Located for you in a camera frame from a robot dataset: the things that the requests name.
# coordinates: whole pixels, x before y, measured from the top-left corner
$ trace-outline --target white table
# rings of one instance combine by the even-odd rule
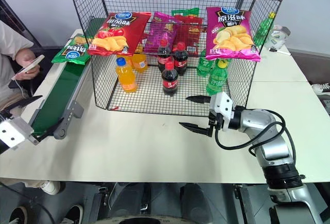
[[[327,173],[330,118],[291,56],[264,51],[256,68],[248,108],[280,113],[297,151],[305,182],[330,181]],[[36,95],[46,96],[63,64],[55,64]],[[29,120],[42,99],[23,113]],[[85,111],[74,119],[64,140],[26,142],[0,156],[0,177],[62,181],[265,183],[247,149],[220,149],[214,138],[184,129],[178,122],[206,127],[204,117],[111,112],[97,108],[88,78],[78,101]],[[221,132],[224,144],[247,135]]]

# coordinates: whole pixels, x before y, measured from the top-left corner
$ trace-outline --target wire mesh basket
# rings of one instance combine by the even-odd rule
[[[196,49],[188,58],[186,73],[179,78],[178,92],[165,96],[162,91],[161,74],[157,67],[157,49],[147,54],[148,70],[136,73],[138,90],[125,93],[115,73],[116,56],[92,56],[92,71],[95,103],[106,110],[127,112],[208,116],[207,105],[195,104],[186,100],[192,95],[207,95],[208,78],[197,75],[196,67],[200,53],[206,45],[206,7],[236,7],[252,12],[250,26],[254,34],[260,23],[270,12],[277,13],[282,0],[73,0],[81,27],[86,36],[94,36],[110,12],[159,11],[171,15],[172,10],[199,8],[198,24],[200,38]],[[183,24],[179,27],[185,31]],[[145,34],[149,32],[146,25]],[[228,67],[228,79],[223,90],[233,99],[234,105],[246,106],[256,63],[243,59],[233,59]]]

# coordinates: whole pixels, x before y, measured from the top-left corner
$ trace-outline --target black shoe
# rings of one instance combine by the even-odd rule
[[[11,213],[9,224],[27,224],[26,208],[19,206]]]
[[[71,207],[67,215],[64,217],[61,224],[81,224],[81,221],[83,220],[84,215],[84,209],[80,205],[74,205]]]

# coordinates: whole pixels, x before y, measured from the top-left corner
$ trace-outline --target red chip bag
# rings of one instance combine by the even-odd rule
[[[187,46],[187,52],[190,55],[198,55],[198,43],[200,40],[203,18],[191,15],[175,15],[174,17],[183,22],[182,25],[178,25],[176,39],[174,41],[174,50],[178,42],[184,42]]]
[[[132,56],[150,17],[149,12],[110,13],[89,45],[88,54]]]

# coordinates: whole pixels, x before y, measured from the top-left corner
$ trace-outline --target green conveyor belt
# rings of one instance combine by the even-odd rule
[[[94,18],[86,30],[87,36],[94,36],[105,18]],[[52,91],[38,112],[32,128],[34,135],[42,135],[45,130],[54,125],[62,114],[73,94],[85,65],[67,63]]]

